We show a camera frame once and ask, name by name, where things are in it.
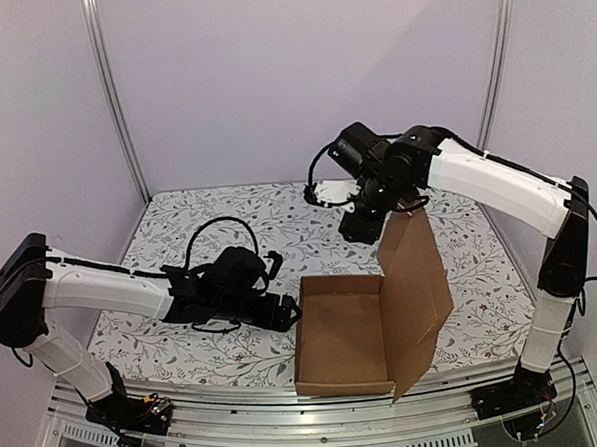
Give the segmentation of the brown cardboard paper box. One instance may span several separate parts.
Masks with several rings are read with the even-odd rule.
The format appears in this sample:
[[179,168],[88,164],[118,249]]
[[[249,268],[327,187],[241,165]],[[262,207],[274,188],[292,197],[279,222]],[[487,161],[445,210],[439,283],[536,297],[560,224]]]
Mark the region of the brown cardboard paper box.
[[454,308],[424,210],[395,213],[376,275],[304,275],[296,330],[296,393],[404,396],[430,369]]

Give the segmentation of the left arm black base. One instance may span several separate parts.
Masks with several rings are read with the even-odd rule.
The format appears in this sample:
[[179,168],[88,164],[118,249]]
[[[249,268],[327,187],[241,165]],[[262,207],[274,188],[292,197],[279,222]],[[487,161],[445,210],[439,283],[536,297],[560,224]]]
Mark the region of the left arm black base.
[[85,419],[105,427],[166,436],[171,423],[173,402],[152,393],[141,399],[129,397],[118,370],[106,363],[112,382],[111,393],[101,400],[87,402]]

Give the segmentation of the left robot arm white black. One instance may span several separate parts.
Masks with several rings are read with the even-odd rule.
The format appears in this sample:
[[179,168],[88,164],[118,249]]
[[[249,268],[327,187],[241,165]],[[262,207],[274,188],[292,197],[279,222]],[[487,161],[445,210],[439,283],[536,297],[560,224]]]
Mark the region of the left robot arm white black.
[[212,262],[163,266],[160,272],[85,260],[29,234],[0,269],[0,344],[23,349],[74,386],[117,427],[135,420],[136,404],[123,382],[48,312],[61,308],[119,311],[163,323],[203,326],[226,321],[283,333],[301,318],[296,300],[268,288],[280,254],[227,247]]

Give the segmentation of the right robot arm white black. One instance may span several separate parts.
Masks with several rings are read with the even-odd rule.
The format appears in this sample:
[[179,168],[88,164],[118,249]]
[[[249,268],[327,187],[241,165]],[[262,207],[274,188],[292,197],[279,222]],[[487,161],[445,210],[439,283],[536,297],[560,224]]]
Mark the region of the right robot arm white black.
[[547,240],[538,272],[539,297],[514,378],[504,388],[513,408],[525,408],[570,326],[588,282],[588,184],[561,180],[471,146],[451,130],[416,125],[381,136],[360,122],[344,129],[325,153],[350,176],[320,181],[314,198],[346,211],[340,232],[352,243],[375,243],[384,218],[422,207],[422,189],[455,193],[518,219]]

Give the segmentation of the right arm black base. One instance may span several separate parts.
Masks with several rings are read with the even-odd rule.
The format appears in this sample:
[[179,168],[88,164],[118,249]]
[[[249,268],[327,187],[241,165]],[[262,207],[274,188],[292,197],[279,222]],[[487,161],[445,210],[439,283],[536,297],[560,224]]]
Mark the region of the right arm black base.
[[520,362],[516,364],[511,379],[470,392],[471,406],[481,420],[547,403],[556,396],[557,390],[549,371],[530,371]]

